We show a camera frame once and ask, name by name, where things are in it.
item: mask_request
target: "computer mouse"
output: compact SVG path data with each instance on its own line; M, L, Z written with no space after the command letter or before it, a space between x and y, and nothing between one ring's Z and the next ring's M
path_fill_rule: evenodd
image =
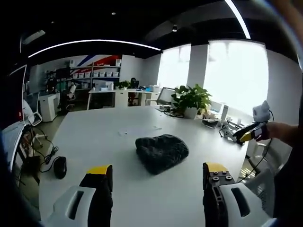
M58 179L66 175L66 157L58 157L53 163L53 172Z

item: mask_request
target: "bright window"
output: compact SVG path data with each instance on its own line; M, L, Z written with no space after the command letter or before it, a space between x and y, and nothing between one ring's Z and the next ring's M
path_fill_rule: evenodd
M157 85L175 88L187 84L191 44L164 50Z
M265 46L246 41L210 41L204 88L214 101L252 115L252 108L267 99Z

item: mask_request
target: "white table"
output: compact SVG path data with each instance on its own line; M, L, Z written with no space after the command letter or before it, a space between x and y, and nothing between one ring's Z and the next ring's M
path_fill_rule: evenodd
M135 140L165 133L181 138L189 156L153 176L138 159ZM42 221L52 213L54 202L68 188L79 185L92 166L112 164L111 225L115 227L205 226L202 164L221 163L236 180L246 154L246 146L221 138L217 129L169 117L152 106L69 112L53 143L59 147L56 155L67 158L67 174L62 180L55 178L53 170L40 175Z
M89 110L89 103L92 94L95 93L114 93L115 94L115 107L127 107L128 104L128 93L140 93L140 104L145 105L145 99L157 100L159 93L151 91L138 91L136 89L127 89L127 90L109 90L109 91L100 91L97 89L91 89L89 91L89 99L87 102L87 110Z

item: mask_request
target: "ceiling light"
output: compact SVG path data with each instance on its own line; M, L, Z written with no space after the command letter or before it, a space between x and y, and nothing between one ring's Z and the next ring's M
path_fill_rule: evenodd
M87 43L87 42L112 42L112 43L132 44L132 45L142 46L142 47L154 49L154 50L157 50L157 51L161 51L161 49L156 48L156 47L147 46L147 45L144 45L144 44L137 44L137 43L127 42L127 41L110 40L110 39L89 39L89 40L72 41L72 42L68 42L68 43L58 44L58 45L55 45L55 46L50 46L50 47L47 47L47 48L45 48L43 50L40 50L36 53L33 53L32 55L29 55L29 58L33 57L34 55L39 54L43 51L47 51L49 49L52 49L52 48L55 48L55 47L58 47L58 46L64 46L64 45L68 45L68 44L77 44L77 43Z
M241 14L239 13L238 9L236 8L236 6L234 5L234 3L232 2L232 0L225 0L225 2L227 3L227 5L229 6L229 8L231 8L232 12L234 13L234 15L236 16L236 18L238 19L238 22L240 23L242 30L246 36L247 39L250 39L250 34L248 32L248 29L244 23L244 20L241 16Z
M173 32L176 32L176 31L177 31L177 25L173 25L172 31L173 31Z
M27 44L31 43L32 41L34 41L35 39L37 39L37 38L39 38L39 37L41 37L43 35L45 35L45 31L43 31L43 30L37 31L37 32L31 34L25 40L23 40L22 43L25 44L25 45L27 45Z

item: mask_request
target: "small plant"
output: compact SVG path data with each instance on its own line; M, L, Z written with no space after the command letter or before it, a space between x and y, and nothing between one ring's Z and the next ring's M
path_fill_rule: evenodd
M131 82L129 82L127 80L115 83L115 87L118 87L119 89L129 88L130 85L131 85Z
M206 89L201 88L198 84L191 88L180 86L175 88L176 93L171 95L174 100L173 105L176 107L175 112L183 114L187 108L196 108L197 110L206 109L211 102L211 95Z

